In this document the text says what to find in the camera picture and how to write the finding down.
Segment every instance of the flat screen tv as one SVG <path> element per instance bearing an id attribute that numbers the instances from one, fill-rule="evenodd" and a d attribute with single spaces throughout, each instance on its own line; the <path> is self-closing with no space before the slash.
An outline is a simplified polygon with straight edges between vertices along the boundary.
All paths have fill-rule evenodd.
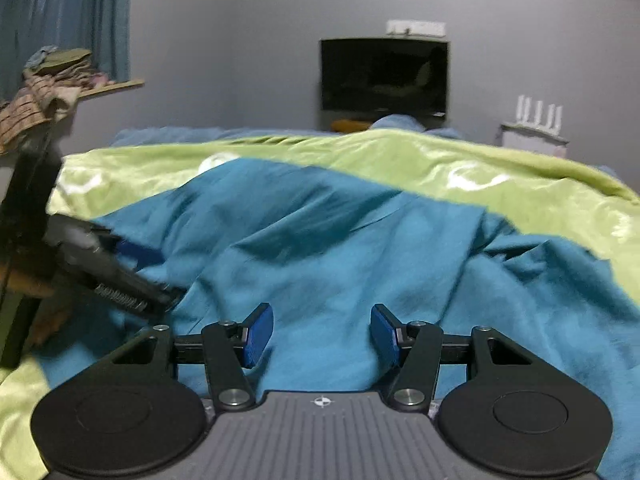
<path id="1" fill-rule="evenodd" d="M 445 117 L 449 48 L 409 38 L 322 40 L 322 109 Z"/>

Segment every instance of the green blanket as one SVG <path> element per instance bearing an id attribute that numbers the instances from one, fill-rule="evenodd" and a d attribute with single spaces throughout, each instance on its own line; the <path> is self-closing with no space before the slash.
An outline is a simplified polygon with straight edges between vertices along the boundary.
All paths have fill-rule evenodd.
<path id="1" fill-rule="evenodd" d="M 619 181 L 576 162 L 399 130 L 345 137 L 260 137 L 207 144 L 95 150 L 66 158 L 54 211 L 92 218 L 184 184 L 238 157 L 315 165 L 460 203 L 487 206 L 525 233 L 563 235 L 611 260 L 640 303 L 640 200 Z M 33 360 L 0 372 L 0 479 L 44 475 L 28 419 L 46 391 Z"/>

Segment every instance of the curtain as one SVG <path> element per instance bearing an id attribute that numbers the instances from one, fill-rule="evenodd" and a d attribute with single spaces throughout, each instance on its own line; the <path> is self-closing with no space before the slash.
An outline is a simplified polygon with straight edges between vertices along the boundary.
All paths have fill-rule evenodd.
<path id="1" fill-rule="evenodd" d="M 24 63 L 44 45 L 88 48 L 94 65 L 129 78 L 129 0 L 0 0 L 0 98 L 11 99 Z"/>

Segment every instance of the white wall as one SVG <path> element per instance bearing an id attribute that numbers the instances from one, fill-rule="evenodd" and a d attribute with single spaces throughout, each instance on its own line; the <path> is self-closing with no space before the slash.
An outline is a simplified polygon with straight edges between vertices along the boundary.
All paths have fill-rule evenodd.
<path id="1" fill-rule="evenodd" d="M 518 94 L 564 105 L 570 156 L 640 189 L 640 0 L 132 0 L 143 89 L 83 102 L 66 151 L 124 127 L 319 124 L 318 40 L 447 23 L 451 125 L 491 142 Z"/>

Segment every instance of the crosshair symbol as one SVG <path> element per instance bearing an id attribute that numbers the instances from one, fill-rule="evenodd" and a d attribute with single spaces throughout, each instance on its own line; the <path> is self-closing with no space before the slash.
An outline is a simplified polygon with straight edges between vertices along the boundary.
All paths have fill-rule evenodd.
<path id="1" fill-rule="evenodd" d="M 328 406 L 329 404 L 331 404 L 333 401 L 331 399 L 329 399 L 328 397 L 322 396 L 322 397 L 318 397 L 317 399 L 313 400 L 313 403 L 316 406 L 320 406 L 321 408 L 324 408 L 325 406 Z"/>

